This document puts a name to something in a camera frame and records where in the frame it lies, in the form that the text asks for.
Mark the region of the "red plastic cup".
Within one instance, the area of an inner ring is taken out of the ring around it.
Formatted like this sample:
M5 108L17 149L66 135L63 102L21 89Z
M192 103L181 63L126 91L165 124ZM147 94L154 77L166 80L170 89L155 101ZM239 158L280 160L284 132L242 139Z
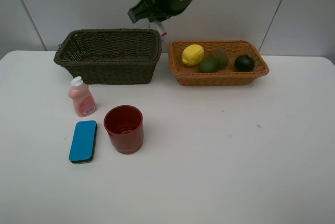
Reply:
M143 115L130 105L111 109L104 118L104 127L114 148L121 154L133 154L143 145Z

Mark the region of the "pink bottle white cap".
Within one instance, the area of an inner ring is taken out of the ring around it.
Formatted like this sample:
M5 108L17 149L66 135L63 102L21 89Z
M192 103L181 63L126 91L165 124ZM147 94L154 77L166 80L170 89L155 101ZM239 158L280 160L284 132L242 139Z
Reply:
M79 117L89 116L97 110L93 95L80 76L71 81L68 97L72 99L74 110Z

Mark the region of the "yellow lemon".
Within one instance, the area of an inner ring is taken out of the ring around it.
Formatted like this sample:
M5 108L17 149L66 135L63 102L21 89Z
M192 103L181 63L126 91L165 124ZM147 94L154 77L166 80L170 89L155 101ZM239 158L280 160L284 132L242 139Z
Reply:
M186 66L196 66L204 58L205 52L202 46L192 44L186 47L182 53L182 63Z

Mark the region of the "blue whiteboard eraser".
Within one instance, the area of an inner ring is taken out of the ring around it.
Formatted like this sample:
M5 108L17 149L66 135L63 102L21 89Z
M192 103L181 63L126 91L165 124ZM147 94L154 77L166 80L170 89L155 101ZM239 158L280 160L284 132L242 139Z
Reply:
M91 162L94 158L97 123L94 120L79 121L75 125L69 161L73 164Z

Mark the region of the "green lime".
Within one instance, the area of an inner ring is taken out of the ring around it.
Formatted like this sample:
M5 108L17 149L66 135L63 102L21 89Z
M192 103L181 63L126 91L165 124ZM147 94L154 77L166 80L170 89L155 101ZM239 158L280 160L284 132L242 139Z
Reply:
M214 73L220 69L220 61L216 58L204 58L198 65L199 73Z

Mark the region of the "dark mangosteen fruit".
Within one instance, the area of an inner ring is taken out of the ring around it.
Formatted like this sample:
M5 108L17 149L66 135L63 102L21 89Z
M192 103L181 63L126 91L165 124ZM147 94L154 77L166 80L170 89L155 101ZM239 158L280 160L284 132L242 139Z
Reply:
M252 72L255 68L255 56L252 54L242 54L236 57L234 69L237 72Z

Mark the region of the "brown kiwi fruit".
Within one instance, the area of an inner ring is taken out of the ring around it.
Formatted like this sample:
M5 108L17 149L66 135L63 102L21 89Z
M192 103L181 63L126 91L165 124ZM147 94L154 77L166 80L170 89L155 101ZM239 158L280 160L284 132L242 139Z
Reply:
M212 51L211 56L217 59L220 63L219 69L224 69L229 64L229 56L225 49L223 48L216 48Z

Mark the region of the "dark brown wicker basket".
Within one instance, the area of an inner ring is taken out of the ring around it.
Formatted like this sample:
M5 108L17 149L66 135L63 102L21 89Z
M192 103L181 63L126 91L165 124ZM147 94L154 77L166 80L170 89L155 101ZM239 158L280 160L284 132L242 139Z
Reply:
M81 29L67 35L54 62L86 84L148 84L161 51L156 30Z

